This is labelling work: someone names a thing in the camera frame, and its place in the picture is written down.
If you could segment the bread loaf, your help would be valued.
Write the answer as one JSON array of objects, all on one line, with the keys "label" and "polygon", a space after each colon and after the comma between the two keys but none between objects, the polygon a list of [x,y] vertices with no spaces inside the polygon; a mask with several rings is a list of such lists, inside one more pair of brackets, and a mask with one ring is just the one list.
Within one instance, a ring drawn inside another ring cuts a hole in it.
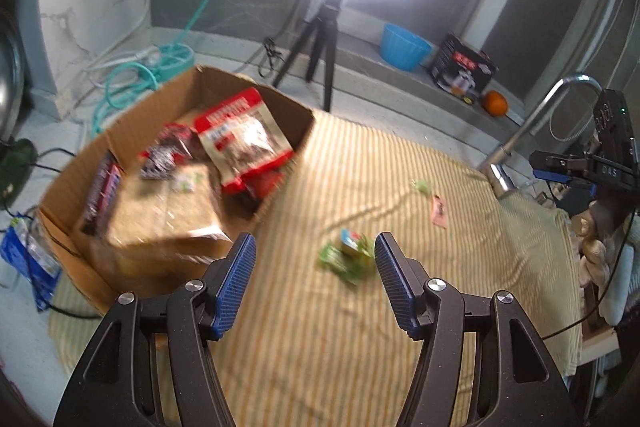
[{"label": "bread loaf", "polygon": [[168,180],[142,180],[137,172],[125,176],[103,235],[117,270],[127,275],[206,263],[230,243],[219,173],[206,162],[179,167]]}]

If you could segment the small red snack pack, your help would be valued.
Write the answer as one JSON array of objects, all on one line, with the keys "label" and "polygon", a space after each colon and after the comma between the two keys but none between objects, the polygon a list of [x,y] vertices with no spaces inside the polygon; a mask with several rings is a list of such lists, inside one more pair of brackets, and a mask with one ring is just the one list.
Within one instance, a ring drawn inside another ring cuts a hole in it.
[{"label": "small red snack pack", "polygon": [[252,202],[262,202],[270,193],[279,186],[283,179],[280,169],[269,170],[251,176],[244,181],[243,196]]}]

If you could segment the orange fruit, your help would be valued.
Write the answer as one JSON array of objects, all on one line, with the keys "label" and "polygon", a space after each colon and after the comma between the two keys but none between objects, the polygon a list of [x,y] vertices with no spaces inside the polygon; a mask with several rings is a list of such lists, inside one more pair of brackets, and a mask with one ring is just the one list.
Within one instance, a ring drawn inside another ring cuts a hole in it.
[{"label": "orange fruit", "polygon": [[500,118],[506,116],[509,112],[509,103],[506,98],[498,91],[487,91],[482,100],[483,108],[491,117]]}]

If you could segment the striped yellow cloth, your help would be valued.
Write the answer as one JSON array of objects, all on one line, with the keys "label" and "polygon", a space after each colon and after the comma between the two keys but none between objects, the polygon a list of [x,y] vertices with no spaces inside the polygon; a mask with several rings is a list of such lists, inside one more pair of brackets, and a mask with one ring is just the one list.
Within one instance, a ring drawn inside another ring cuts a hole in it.
[{"label": "striped yellow cloth", "polygon": [[59,426],[576,426],[538,333],[568,277],[559,218],[455,160],[294,107],[291,176],[231,204],[195,284],[106,283],[63,256],[104,320]]}]

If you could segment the black teapot box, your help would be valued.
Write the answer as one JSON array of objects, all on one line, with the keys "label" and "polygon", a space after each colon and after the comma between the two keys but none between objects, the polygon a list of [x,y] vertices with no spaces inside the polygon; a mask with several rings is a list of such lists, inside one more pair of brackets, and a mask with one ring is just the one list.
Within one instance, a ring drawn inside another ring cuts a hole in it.
[{"label": "black teapot box", "polygon": [[498,67],[484,51],[472,48],[450,32],[426,70],[437,87],[474,105]]}]

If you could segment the red date snack pack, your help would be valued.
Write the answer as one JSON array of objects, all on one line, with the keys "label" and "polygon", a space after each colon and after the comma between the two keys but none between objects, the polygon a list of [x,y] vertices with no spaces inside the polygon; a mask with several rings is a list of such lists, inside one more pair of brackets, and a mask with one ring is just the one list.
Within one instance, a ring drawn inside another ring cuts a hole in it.
[{"label": "red date snack pack", "polygon": [[142,180],[168,180],[179,167],[196,159],[194,130],[185,124],[166,124],[155,142],[142,153],[140,178]]}]

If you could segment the brown cardboard box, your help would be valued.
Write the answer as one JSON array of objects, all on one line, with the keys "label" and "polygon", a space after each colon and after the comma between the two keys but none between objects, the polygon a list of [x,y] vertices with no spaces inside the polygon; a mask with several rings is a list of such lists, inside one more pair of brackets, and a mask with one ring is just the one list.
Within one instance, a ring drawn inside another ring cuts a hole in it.
[{"label": "brown cardboard box", "polygon": [[100,312],[118,294],[170,293],[203,274],[233,239],[253,231],[268,205],[250,208],[220,186],[218,167],[199,148],[168,180],[145,180],[143,154],[171,124],[193,128],[210,110],[257,91],[302,153],[311,110],[270,87],[224,70],[195,66],[166,82],[100,133],[72,159],[40,200],[48,245],[72,283]]}]

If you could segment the small green candy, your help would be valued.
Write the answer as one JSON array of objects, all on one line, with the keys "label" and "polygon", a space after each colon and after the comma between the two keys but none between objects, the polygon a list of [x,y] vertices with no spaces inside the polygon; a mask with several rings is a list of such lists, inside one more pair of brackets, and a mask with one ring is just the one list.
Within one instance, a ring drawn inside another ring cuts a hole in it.
[{"label": "small green candy", "polygon": [[431,184],[425,180],[413,180],[412,186],[421,194],[428,195],[432,193]]}]

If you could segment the blue plastic package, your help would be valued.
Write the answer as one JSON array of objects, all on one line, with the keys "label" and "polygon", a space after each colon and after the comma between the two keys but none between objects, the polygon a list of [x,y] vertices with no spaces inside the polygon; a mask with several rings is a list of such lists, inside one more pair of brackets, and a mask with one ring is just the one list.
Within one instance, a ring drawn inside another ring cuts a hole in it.
[{"label": "blue plastic package", "polygon": [[1,241],[1,258],[32,285],[39,312],[50,308],[61,276],[58,260],[43,248],[32,231],[34,221],[24,215],[11,220]]}]

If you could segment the green quail egg pack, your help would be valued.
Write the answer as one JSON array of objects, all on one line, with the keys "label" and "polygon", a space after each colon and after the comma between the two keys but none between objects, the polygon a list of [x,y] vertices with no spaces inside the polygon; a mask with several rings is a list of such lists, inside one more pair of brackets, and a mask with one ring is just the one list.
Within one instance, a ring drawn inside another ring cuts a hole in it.
[{"label": "green quail egg pack", "polygon": [[320,249],[318,262],[344,283],[358,285],[375,271],[373,241],[363,234],[341,229],[336,241]]}]

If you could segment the chrome kitchen faucet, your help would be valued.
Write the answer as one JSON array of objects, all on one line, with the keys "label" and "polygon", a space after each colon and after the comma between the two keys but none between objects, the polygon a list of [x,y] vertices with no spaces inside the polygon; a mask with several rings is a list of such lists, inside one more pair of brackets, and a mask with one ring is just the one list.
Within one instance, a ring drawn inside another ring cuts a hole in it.
[{"label": "chrome kitchen faucet", "polygon": [[586,87],[595,95],[600,95],[603,91],[597,80],[585,74],[573,74],[559,79],[535,106],[533,112],[527,116],[523,124],[518,127],[518,130],[506,142],[498,144],[476,167],[481,174],[484,174],[491,190],[498,199],[503,199],[518,191],[516,185],[506,173],[506,169],[504,169],[506,161],[515,152],[518,144],[532,133],[536,124],[550,115],[552,109],[560,103],[564,93],[574,86]]}]

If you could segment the red white jerky bag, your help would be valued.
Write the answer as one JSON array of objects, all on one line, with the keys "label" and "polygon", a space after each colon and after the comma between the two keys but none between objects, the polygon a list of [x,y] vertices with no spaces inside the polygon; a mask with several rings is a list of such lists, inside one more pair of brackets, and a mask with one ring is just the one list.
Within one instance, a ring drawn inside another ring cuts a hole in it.
[{"label": "red white jerky bag", "polygon": [[194,130],[218,169],[222,191],[235,194],[279,169],[294,150],[256,88],[248,88],[194,119]]}]

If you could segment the Snickers bar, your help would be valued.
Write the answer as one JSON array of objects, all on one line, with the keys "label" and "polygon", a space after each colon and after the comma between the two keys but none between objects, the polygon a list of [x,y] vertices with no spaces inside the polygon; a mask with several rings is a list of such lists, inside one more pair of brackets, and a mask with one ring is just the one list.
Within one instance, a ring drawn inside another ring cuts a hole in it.
[{"label": "Snickers bar", "polygon": [[122,167],[116,156],[107,150],[93,178],[86,200],[80,231],[89,236],[103,233],[122,182]]}]

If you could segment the blue plastic bowl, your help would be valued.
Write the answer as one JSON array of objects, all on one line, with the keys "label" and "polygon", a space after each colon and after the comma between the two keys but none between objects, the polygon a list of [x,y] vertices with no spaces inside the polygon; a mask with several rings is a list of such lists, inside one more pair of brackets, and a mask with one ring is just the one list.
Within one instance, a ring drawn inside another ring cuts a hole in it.
[{"label": "blue plastic bowl", "polygon": [[382,59],[404,72],[412,72],[430,55],[433,47],[422,37],[400,26],[387,23],[380,43]]}]

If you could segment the pink candy wrapper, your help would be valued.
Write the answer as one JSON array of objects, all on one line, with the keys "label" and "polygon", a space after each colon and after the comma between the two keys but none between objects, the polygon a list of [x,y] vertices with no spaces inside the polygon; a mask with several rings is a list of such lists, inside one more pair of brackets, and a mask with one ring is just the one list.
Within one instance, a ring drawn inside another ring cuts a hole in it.
[{"label": "pink candy wrapper", "polygon": [[437,194],[432,196],[431,220],[435,227],[448,228],[448,210],[446,202]]}]

